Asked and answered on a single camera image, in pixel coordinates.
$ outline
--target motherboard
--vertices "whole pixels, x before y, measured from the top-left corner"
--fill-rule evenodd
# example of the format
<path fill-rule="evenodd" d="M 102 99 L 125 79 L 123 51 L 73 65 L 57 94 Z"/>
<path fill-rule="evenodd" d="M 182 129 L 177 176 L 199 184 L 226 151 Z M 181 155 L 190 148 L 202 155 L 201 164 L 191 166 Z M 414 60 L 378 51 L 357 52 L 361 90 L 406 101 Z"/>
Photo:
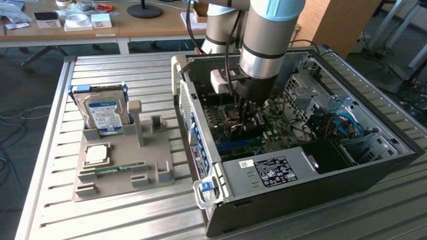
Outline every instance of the motherboard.
<path fill-rule="evenodd" d="M 265 103 L 266 126 L 263 132 L 258 136 L 242 140 L 231 138 L 231 131 L 241 124 L 241 113 L 235 104 L 206 105 L 203 111 L 223 161 L 289 149 L 295 143 L 305 140 L 303 136 L 298 138 L 293 132 L 294 127 L 285 117 L 277 98 L 269 99 Z"/>

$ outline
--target blue hard drive label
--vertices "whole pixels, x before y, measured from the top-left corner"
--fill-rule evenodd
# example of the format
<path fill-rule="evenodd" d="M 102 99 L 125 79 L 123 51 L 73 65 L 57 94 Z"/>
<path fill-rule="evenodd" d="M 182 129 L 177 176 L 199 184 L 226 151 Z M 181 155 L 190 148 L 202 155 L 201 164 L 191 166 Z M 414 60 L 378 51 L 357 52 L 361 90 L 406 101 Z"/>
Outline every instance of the blue hard drive label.
<path fill-rule="evenodd" d="M 298 180 L 285 156 L 258 161 L 254 164 L 267 188 Z"/>
<path fill-rule="evenodd" d="M 99 131 L 105 132 L 105 135 L 115 134 L 123 127 L 121 115 L 117 113 L 118 103 L 94 102 L 89 104 L 89 108 Z"/>

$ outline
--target blue cable on floor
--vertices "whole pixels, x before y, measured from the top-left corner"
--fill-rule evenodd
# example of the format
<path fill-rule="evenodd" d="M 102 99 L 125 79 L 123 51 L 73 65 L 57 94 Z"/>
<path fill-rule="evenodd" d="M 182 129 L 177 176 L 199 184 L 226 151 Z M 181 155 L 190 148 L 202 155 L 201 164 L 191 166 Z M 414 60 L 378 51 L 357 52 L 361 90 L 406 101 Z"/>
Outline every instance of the blue cable on floor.
<path fill-rule="evenodd" d="M 17 126 L 17 127 L 22 128 L 22 135 L 10 145 L 0 147 L 0 150 L 3 150 L 3 149 L 7 149 L 9 147 L 11 147 L 14 144 L 17 144 L 23 139 L 23 137 L 26 136 L 26 133 L 27 133 L 27 128 L 25 125 L 7 123 L 5 121 L 0 121 L 0 124 L 9 125 L 9 126 Z"/>
<path fill-rule="evenodd" d="M 13 163 L 3 157 L 0 157 L 0 161 L 3 161 L 5 164 L 7 164 L 10 166 L 11 171 L 13 171 L 13 175 L 14 175 L 14 178 L 15 178 L 15 182 L 17 182 L 17 187 L 18 187 L 18 198 L 9 205 L 9 207 L 0 212 L 0 217 L 2 217 L 2 215 L 7 213 L 7 211 L 14 207 L 14 205 L 19 202 L 19 200 L 22 200 L 22 185 L 21 185 L 19 176 L 17 174 L 17 170 L 15 170 L 15 167 L 14 167 Z"/>

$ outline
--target black round base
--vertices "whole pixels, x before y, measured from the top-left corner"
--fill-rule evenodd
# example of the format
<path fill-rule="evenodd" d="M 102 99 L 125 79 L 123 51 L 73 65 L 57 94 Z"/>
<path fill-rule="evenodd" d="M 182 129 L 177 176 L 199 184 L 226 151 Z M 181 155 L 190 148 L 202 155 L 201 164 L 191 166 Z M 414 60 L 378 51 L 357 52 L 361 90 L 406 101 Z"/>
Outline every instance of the black round base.
<path fill-rule="evenodd" d="M 163 10 L 154 5 L 146 4 L 146 8 L 143 8 L 141 4 L 137 4 L 127 8 L 127 13 L 139 19 L 153 19 L 163 14 Z"/>

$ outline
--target metal slotted table surface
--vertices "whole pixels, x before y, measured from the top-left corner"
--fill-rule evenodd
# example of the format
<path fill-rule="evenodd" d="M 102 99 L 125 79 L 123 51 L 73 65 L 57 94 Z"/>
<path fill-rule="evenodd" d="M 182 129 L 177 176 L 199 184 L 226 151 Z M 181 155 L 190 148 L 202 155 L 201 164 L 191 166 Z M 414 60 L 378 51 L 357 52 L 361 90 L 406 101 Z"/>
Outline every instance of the metal slotted table surface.
<path fill-rule="evenodd" d="M 207 239 L 174 110 L 171 57 L 185 52 L 85 56 L 63 65 L 17 239 Z M 426 129 L 334 54 L 326 60 L 424 148 Z M 83 120 L 69 85 L 127 82 L 142 119 L 167 121 L 177 183 L 73 202 Z M 418 239 L 427 236 L 427 158 L 390 174 L 369 191 L 214 239 Z"/>

